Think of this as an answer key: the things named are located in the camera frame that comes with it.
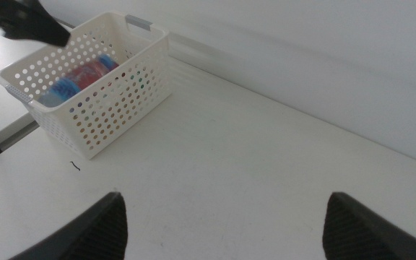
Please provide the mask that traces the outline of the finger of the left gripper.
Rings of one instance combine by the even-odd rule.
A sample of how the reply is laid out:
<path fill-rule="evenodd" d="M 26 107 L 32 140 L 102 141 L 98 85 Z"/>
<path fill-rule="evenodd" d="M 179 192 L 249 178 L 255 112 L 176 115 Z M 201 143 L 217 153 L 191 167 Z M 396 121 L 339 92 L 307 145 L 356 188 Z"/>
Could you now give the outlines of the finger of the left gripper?
<path fill-rule="evenodd" d="M 38 0 L 0 0 L 0 28 L 10 40 L 35 40 L 65 47 L 70 32 Z"/>

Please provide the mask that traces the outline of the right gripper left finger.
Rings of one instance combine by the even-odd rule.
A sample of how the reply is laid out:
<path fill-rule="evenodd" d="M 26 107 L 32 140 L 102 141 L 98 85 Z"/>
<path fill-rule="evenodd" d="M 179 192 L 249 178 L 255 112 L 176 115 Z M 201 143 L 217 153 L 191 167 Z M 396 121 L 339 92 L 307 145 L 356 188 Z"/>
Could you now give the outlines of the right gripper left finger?
<path fill-rule="evenodd" d="M 14 259 L 123 259 L 128 242 L 126 205 L 110 192 L 67 225 Z"/>

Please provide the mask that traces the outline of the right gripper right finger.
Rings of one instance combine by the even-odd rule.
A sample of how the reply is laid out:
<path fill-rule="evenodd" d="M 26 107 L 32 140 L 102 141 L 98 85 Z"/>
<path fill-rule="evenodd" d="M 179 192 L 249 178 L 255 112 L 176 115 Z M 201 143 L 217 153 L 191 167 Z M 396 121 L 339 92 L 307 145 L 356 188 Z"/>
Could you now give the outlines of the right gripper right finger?
<path fill-rule="evenodd" d="M 416 259 L 416 237 L 344 192 L 329 197 L 322 245 L 327 259 Z"/>

